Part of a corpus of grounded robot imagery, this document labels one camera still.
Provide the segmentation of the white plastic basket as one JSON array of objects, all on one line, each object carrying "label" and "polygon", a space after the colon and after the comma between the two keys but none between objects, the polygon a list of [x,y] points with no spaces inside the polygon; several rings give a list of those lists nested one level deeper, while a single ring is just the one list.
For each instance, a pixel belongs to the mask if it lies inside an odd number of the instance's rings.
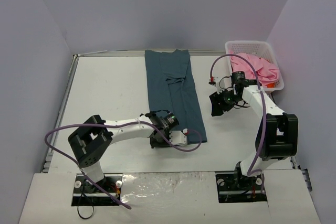
[{"label": "white plastic basket", "polygon": [[[230,73],[243,71],[247,79],[259,79],[265,91],[274,92],[284,88],[284,81],[271,45],[265,41],[233,40],[225,43]],[[275,83],[274,88],[267,88]]]}]

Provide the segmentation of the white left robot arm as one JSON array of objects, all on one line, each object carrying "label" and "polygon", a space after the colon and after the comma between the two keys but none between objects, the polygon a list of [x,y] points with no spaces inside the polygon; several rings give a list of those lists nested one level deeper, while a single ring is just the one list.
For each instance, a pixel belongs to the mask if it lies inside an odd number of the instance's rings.
[{"label": "white left robot arm", "polygon": [[169,139],[172,129],[179,125],[171,112],[165,117],[149,112],[135,119],[119,121],[106,121],[99,115],[93,115],[85,123],[89,126],[78,127],[69,135],[68,142],[79,168],[88,176],[87,186],[93,191],[101,191],[106,185],[100,158],[111,144],[148,138],[152,148],[168,146],[160,133]]}]

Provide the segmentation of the orange garment in basket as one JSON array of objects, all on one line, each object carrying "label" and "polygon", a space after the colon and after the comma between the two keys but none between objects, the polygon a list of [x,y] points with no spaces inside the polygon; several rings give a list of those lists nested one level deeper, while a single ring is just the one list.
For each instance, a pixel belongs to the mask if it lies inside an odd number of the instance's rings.
[{"label": "orange garment in basket", "polygon": [[275,87],[275,83],[269,83],[266,85],[267,88],[274,88]]}]

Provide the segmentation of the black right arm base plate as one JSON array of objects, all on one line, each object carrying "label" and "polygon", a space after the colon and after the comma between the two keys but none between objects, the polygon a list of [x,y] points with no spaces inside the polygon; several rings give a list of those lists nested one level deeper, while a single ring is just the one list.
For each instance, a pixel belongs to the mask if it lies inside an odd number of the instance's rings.
[{"label": "black right arm base plate", "polygon": [[232,172],[216,173],[218,202],[221,204],[230,203],[252,203],[267,202],[265,189],[262,189],[262,178],[243,177],[238,181]]}]

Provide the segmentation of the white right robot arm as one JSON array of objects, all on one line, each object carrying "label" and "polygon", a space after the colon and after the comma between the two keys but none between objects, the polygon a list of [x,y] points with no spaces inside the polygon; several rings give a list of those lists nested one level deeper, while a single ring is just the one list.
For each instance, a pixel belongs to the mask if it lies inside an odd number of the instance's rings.
[{"label": "white right robot arm", "polygon": [[298,118],[280,109],[258,84],[257,80],[246,79],[242,71],[231,76],[232,86],[223,88],[221,81],[211,77],[209,84],[216,91],[209,96],[211,116],[221,116],[239,102],[247,104],[260,119],[260,125],[252,154],[236,165],[233,183],[244,189],[251,184],[252,178],[262,174],[277,161],[294,156],[298,147]]}]

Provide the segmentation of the teal blue t-shirt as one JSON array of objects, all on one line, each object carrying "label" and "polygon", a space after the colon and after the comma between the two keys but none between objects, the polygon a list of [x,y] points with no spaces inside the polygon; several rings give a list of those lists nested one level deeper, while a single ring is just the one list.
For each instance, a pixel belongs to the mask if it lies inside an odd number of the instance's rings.
[{"label": "teal blue t-shirt", "polygon": [[175,131],[191,130],[187,142],[207,142],[188,50],[145,51],[148,101],[151,111],[172,112],[179,125]]}]

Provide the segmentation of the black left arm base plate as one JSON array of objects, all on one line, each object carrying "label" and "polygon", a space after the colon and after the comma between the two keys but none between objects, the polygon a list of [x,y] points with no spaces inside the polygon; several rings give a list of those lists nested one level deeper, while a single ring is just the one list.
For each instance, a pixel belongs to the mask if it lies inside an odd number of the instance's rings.
[{"label": "black left arm base plate", "polygon": [[[113,197],[120,200],[121,186],[122,186],[122,176],[121,174],[106,174],[105,179],[97,184],[106,190]],[[71,205],[73,207],[77,206],[118,206],[119,204],[113,201],[106,193],[102,192],[100,189],[90,184],[87,179],[78,174],[75,179],[72,201]]]}]

